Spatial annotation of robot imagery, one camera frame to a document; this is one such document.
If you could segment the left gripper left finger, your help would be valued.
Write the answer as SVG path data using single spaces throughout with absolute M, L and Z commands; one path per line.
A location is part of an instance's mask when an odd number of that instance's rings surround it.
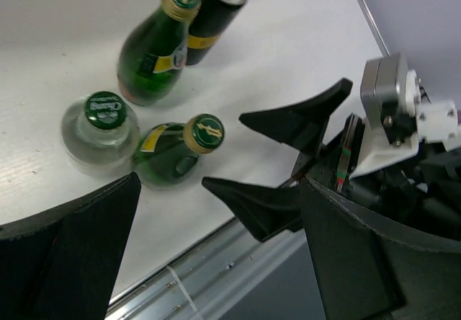
M 131 172 L 1 225 L 1 318 L 104 319 L 140 191 Z

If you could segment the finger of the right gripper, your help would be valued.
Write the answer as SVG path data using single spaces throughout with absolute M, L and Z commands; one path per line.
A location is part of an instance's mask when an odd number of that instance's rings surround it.
M 303 227 L 298 186 L 273 188 L 214 177 L 204 177 L 202 186 L 225 203 L 257 241 Z

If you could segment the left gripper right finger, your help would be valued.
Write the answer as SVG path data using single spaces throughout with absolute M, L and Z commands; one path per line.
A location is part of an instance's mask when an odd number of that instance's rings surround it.
M 459 319 L 460 243 L 405 226 L 317 181 L 298 198 L 327 319 Z

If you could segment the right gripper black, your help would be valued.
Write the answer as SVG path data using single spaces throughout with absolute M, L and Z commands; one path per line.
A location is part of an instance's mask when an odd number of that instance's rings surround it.
M 351 94 L 353 82 L 342 78 L 326 91 L 297 104 L 246 112 L 247 128 L 298 150 L 294 182 L 304 176 L 352 202 L 404 225 L 460 240 L 460 149 L 441 143 L 419 145 L 419 152 L 392 166 L 352 178 L 358 165 L 364 123 L 348 116 L 343 130 L 322 146 L 330 116 Z

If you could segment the green bottle front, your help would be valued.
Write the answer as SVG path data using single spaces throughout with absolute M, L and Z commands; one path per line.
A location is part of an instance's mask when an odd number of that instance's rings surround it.
M 186 123 L 162 123 L 140 139 L 132 169 L 147 187 L 174 187 L 186 182 L 202 156 L 219 148 L 224 139 L 224 124 L 211 114 L 196 115 Z

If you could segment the black can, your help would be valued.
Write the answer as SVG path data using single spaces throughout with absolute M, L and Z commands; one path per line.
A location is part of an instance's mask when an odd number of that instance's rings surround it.
M 248 0 L 202 0 L 189 26 L 187 65 L 198 64 L 216 44 Z

